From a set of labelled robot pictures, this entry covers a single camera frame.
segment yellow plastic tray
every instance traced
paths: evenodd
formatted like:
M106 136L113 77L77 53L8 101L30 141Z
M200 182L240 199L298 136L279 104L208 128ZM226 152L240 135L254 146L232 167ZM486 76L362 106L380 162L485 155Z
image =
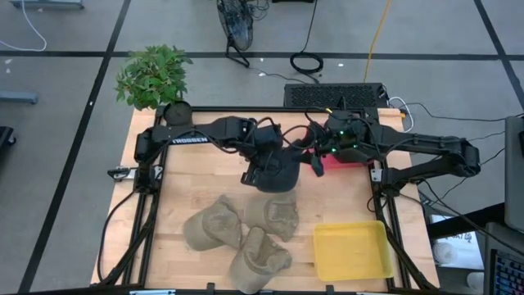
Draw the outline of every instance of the yellow plastic tray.
M316 225L313 240L315 268L324 282L393 276L381 221Z

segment black metal frame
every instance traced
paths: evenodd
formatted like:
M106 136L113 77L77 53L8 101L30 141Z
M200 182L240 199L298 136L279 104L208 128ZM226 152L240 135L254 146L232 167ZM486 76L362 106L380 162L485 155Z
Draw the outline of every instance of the black metal frame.
M227 112L305 112L306 111L305 108L296 108L296 107L295 108L290 108L290 107L193 107L192 109L193 109L193 112L223 112L223 111L227 111ZM363 109L353 109L352 111L359 111L361 115L364 114ZM157 110L156 115L155 115L155 125L159 125L161 123L162 113L163 111L161 109ZM168 149L164 149L160 155L160 164L159 165L162 167L165 166L165 163L167 160L167 153L168 153ZM162 180L163 178L159 179L160 188L158 191L161 191ZM377 196L376 195L377 187L374 185L372 185L372 192L373 192L373 196L375 196L374 205L376 208L375 215L377 217L377 220L380 220L386 223L386 218L381 209L382 206L380 203L380 199L379 197L376 197ZM137 211L136 211L135 218L134 218L133 231L131 233L131 237L132 237L131 242L134 241L134 239L138 236L138 232L140 231L140 224L141 224L142 217L144 215L144 210L145 210L144 205L146 202L146 198L147 198L147 195L145 194L140 194L139 196ZM152 201L159 202L160 193L156 193L152 195ZM395 238L400 243L400 245L402 245L402 238L401 238L401 233L400 233L400 223L399 223L398 215L395 209L395 199L394 198L389 199L387 201L387 204L388 204L389 217L390 217L393 234L395 235ZM151 204L151 208L156 208L158 210L158 206L153 206L153 203ZM153 236L154 236L154 229L148 234L147 239L144 244L144 248L143 248L142 262L140 265L140 271L139 271L139 276L138 276L138 284L142 286L145 286L145 283L146 283L147 268L149 264L149 257L151 255L151 246L152 246ZM400 260L399 260L399 263L400 263L400 278L403 282L403 287L411 288L408 272ZM133 263L130 262L124 272L123 284L130 283L130 276L131 276L132 268L133 268ZM392 278L386 279L386 284L387 284L389 291L391 291L395 287L395 281ZM208 284L207 290L203 290L203 289L202 290L177 290L177 294L180 294L180 293L187 293L187 294L217 293L218 294L220 292L221 291L219 290L217 291L215 291L214 289L210 290L210 284ZM235 293L235 292L236 291L231 291L231 290L227 291L227 293ZM273 292L273 294L284 294L284 293L290 294L290 292L281 292L281 291ZM300 293L302 294L326 294L330 292L311 291L311 292L300 292ZM344 293L348 293L348 292L337 292L333 290L332 293L330 294L344 294Z
M193 107L192 108L194 112L286 112L286 113L303 113L306 111L305 108L297 108L297 107ZM317 110L307 110L308 112L319 112ZM354 111L360 113L362 116L364 114L368 114L371 117L378 118L378 112L377 108L360 108L360 109L349 109L349 111ZM156 110L155 114L155 121L154 125L160 125L162 122L162 114L163 114L163 108L159 108ZM167 161L168 156L168 149L164 149L162 153L159 156L159 166L164 167L165 163ZM385 161L380 162L380 166L382 168L387 168L387 163ZM375 164L371 165L368 169L368 173L370 175L371 179L371 169L374 169L376 166ZM41 292L41 293L31 293L31 294L62 294L62 295L69 295L69 294L129 294L130 290L140 291L140 290L146 290L146 280L147 280L147 271L149 267L149 260L151 256L151 247L152 242L154 238L154 228L156 225L156 213L158 212L159 204L160 204L160 192L161 192L161 185L163 182L163 177L160 177L158 180L159 187L153 194L145 194L140 193L138 198L138 204L137 204L137 210L135 212L134 217L134 223L133 223L133 230L131 233L131 239L130 244L133 243L136 239L139 237L139 233L141 232L141 226L142 226L142 218L145 214L145 205L147 202L147 199L151 196L151 210L153 212L149 212L149 216L152 216L152 225L151 231L147 234L147 236L144 239L144 247L142 252L142 261L139 268L139 274L138 274L138 282L136 284L131 284L131 273L133 271L133 261L134 259L130 259L127 266L124 268L124 271L122 273L122 284L115 285L116 279L110 280L110 283L106 285L96 285L96 287L90 287L90 288L77 288L77 289L68 289L68 290L55 290L51 292ZM379 187L376 184L373 184L373 182L370 181L372 194L373 194L373 204L375 206L375 216L377 220L382 221L385 225L388 225L386 222L386 217L384 216L384 212L382 210L383 205L381 203L381 194L379 194L378 189ZM402 245L402 238L401 238L401 232L400 232L400 222L396 211L395 206L395 199L393 197L389 197L386 199L387 201L387 207L388 207L388 213L389 213L389 225L391 225L391 230L387 230L386 234L388 235L388 240L390 238L393 238L395 241L397 241L395 252L397 252L397 258L399 260L399 268L400 268L400 279L402 281L402 286L396 287L394 278L386 279L386 286L387 286L387 292L389 293L403 293L403 294L439 294L439 291L437 290L416 290L411 289L410 284L410 275L408 272L408 268L411 270L413 268L416 269L416 266L414 266L413 262L410 261L409 257L407 256L407 253L399 253L399 249L403 248ZM205 294L205 295L212 295L212 294L243 294L240 291L236 290L215 290L215 284L214 283L208 283L206 289L172 289L171 291L176 290L176 294ZM318 295L354 295L356 292L346 292L346 291L335 291L334 287L332 285L326 285L326 291L260 291L259 294L271 294L271 295L284 295L284 294L318 294Z

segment power cord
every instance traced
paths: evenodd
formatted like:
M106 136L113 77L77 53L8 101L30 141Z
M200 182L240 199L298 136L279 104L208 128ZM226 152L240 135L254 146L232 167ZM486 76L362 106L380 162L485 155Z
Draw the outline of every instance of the power cord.
M505 150L505 149L506 149L505 147L501 148L501 149L500 149L500 150L499 150L499 151L498 151L494 156L492 156L491 158L489 158L489 159L483 161L483 162L481 163L481 166L487 164L489 161L491 161L491 160L495 159L496 157L498 157L498 156L500 155L500 153L501 153L503 150Z
M486 138L490 138L490 137L495 136L495 135L501 135L501 134L505 134L505 133L506 133L506 131L501 131L501 132L497 132L497 133L493 133L493 134L488 134L488 135L482 136L480 138L468 139L468 141L472 142L472 141L475 141L475 140L486 139Z
M373 55L373 49L375 48L375 42L377 41L378 35L382 30L382 26L384 25L384 21L386 20L387 12L390 10L390 5L391 0L387 0L386 8L384 8L384 12L382 13L382 18L380 19L380 24L378 25L377 32L375 33L375 37L373 37L373 41L371 42L371 47L369 48L368 54L368 61L366 61L366 71L364 72L364 83L366 83L366 79L368 78L368 70L369 65L371 64L371 56Z
M388 104L390 107L393 107L391 105L391 101L392 100L400 100L400 102L402 102L402 106L401 107L404 107L406 112L408 113L408 117L409 119L411 120L411 125L409 126L409 128L407 130L404 131L404 133L408 133L409 131L411 131L413 129L413 127L415 126L415 121L413 119L413 116L411 115L411 111L409 110L409 107L408 105L406 104L406 102L404 101L404 99L400 98L400 97L393 97L393 98L390 98Z
M426 106L424 106L423 104L421 104L420 102L410 102L410 103L406 103L405 104L406 106L420 106L424 109L424 111L426 111L426 113L431 117L431 118L435 118L435 119L447 119L447 120L461 120L461 121L476 121L476 122L499 122L499 121L502 121L502 120L506 120L506 118L500 118L500 119L477 119L477 118L453 118L453 117L447 117L447 116L435 116L433 114L431 114L429 112L429 110L427 109Z
M111 211L109 212L109 215L106 218L106 222L104 222L104 227L102 228L102 238L100 240L100 247L98 248L98 259L97 259L97 275L100 281L103 281L105 278L104 274L102 273L102 254L104 251L104 242L106 239L106 231L107 231L107 226L109 225L109 221L111 220L111 217L113 216L113 214L115 214L116 210L120 208L122 205L124 205L124 203L126 203L132 196L134 196L136 192L137 192L137 189L134 189L129 195L123 198L122 201L116 204L116 206L113 209L111 209Z
M308 47L309 36L311 35L311 28L313 27L314 15L315 15L315 12L317 11L317 4L318 4L318 0L315 0L314 8L313 8L313 15L311 16L311 22L309 23L308 37L305 40L304 48L300 52L297 52L297 53L291 55L291 57L289 58L289 62L291 63L291 66L293 67L293 69L295 69L297 72L301 73L302 75L306 75L306 76L310 77L316 84L319 84L320 82L318 81L318 79L314 78L312 76L312 74L318 73L318 72L320 72L324 68L324 60L320 56L318 56L318 55L316 55L314 53L310 53L310 52L306 52L305 51L305 49ZM295 64L295 58L297 58L297 57L312 58L312 59L314 59L314 60L316 60L318 62L318 66L316 68L313 68L313 69L300 68L299 66L297 66Z
M253 20L263 20L268 15L269 0L265 0L264 5L260 5L260 0L256 0L256 4L248 3L247 8Z
M501 150L499 150L494 156L492 156L491 158L487 159L486 161L483 161L481 163L481 166L487 164L488 162L492 161L493 159L495 159L498 155L500 155L500 153L504 150L505 148L502 148ZM468 177L464 177L461 181L459 181L456 185L454 185L452 188L448 189L447 192L445 192L444 196L442 196L441 199L444 199L449 193L451 193L452 190L456 189L459 185L463 184L466 179L468 179Z
M286 76L283 76L283 75L280 75L280 74L267 73L267 72L265 72L265 71L263 71L261 69L257 69L257 68L252 67L252 66L250 66L248 69L250 69L250 70L257 70L260 73L262 73L264 75L267 75L267 76L274 76L274 77L282 78L282 79L285 79L285 80L288 80L288 81L296 81L296 82L299 82L299 83L302 83L302 84L308 84L307 82L302 81L301 79L287 78Z
M26 51L26 52L42 52L44 50L46 50L47 48L47 41L46 39L34 28L33 24L31 23L31 20L29 20L29 17L27 16L27 13L25 12L25 0L22 0L22 12L24 13L24 17L25 17L25 20L27 20L27 23L29 24L29 26L31 27L31 29L33 29L33 31L42 39L43 41L43 46L42 48L40 49L32 49L32 48L18 48L16 46L12 46L12 45L9 45L5 42L3 42L2 40L0 40L0 44L4 45L4 46L7 46L11 49L15 49L15 50L20 50L20 51Z
M204 137L206 137L214 146L216 146L220 151L222 152L226 152L228 154L232 154L232 153L235 153L235 152L238 152L237 150L227 150L223 147L220 147L216 141L214 141L209 135L201 132L200 130L189 130L189 131L186 131L186 132L183 132L179 135L177 135L176 137L173 137L173 139L176 139L176 138L180 138L186 134L190 134L190 133L197 133L197 134L200 134ZM169 144L172 142L172 140L169 140L167 141L164 145L162 145L160 148L159 148L159 151L157 153L155 153L154 155L152 155L150 158L148 158L146 161L144 161L145 163L149 163L150 161L152 161L153 159L155 159L156 157L158 157L158 155L160 155L160 153L169 146ZM162 173L159 173L156 177L155 177L155 180L158 179L158 177L160 177L162 175ZM103 251L104 251L104 242L106 240L106 231L107 231L107 226L109 225L109 222L111 221L111 217L115 214L116 210L118 210L118 208L120 208L122 205L124 205L135 193L138 192L138 188L134 189L129 195L127 195L126 197L124 197L124 199L122 199L122 201L120 201L118 204L116 204L116 206L111 209L109 215L107 216L106 218L106 221L104 222L104 227L102 228L102 238L100 240L100 247L98 248L98 259L97 259L97 275L98 275L98 279L100 281L103 281L104 280L104 276L103 276L103 273L102 273L102 254L103 254Z
M442 201L442 199L441 199L441 198L440 198L440 197L435 193L435 191L433 190L433 188L431 187L431 185L430 185L428 182L426 182L426 184L427 184L427 187L429 188L429 190L431 191L431 193L435 196L435 198L439 201L439 203L440 203L443 207L447 208L448 210L452 211L454 214L456 214L457 216L459 216L460 218L462 218L464 221L466 221L468 224L470 224L474 229L476 229L476 230L482 232L483 234L485 234L485 235L487 235L487 236L493 238L495 241L497 241L497 242L503 244L504 246L506 246L507 248L509 248L509 249L511 249L511 250L513 250L513 251L515 251L515 252L518 253L519 255L524 256L524 252L522 252L522 251L516 249L515 247L513 247L513 246L507 244L506 242L502 241L501 239L495 237L493 234L488 233L485 229L483 229L482 227L476 225L473 221L471 221L471 220L470 220L469 218L467 218L465 215L463 215L463 214L457 212L455 209L453 209L453 208L451 208L450 206L448 206L448 205L447 205L446 203L444 203L444 202Z

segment fan base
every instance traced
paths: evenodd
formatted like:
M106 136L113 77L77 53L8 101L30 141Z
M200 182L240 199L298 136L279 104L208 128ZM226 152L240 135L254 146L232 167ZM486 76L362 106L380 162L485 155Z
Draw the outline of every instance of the fan base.
M244 61L239 61L235 57L230 57L229 56L229 48L234 48L235 51L238 53L238 56L240 56L240 58L242 60L244 60ZM231 36L228 37L228 46L226 47L226 57L229 58L232 61L238 62L239 64L245 66L246 68L248 68L249 65L250 65L250 63L247 61L247 59L241 54L240 50L238 50L238 47L237 47L237 45L235 45L235 42L233 41L233 38L231 38Z

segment cap brim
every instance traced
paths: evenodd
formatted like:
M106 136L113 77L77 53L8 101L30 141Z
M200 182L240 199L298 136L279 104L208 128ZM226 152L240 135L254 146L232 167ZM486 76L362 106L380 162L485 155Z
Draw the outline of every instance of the cap brim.
M266 206L270 197L252 197L244 208L242 221L250 228L260 227L266 233L273 233L266 220Z
M224 242L211 238L206 234L202 225L204 213L204 211L196 213L183 224L183 236L186 239L186 243L191 249L196 251L205 251L224 245Z
M241 251L237 253L231 266L229 267L229 276L233 285L245 294L254 294L259 292L274 275L260 275L255 273L242 257Z

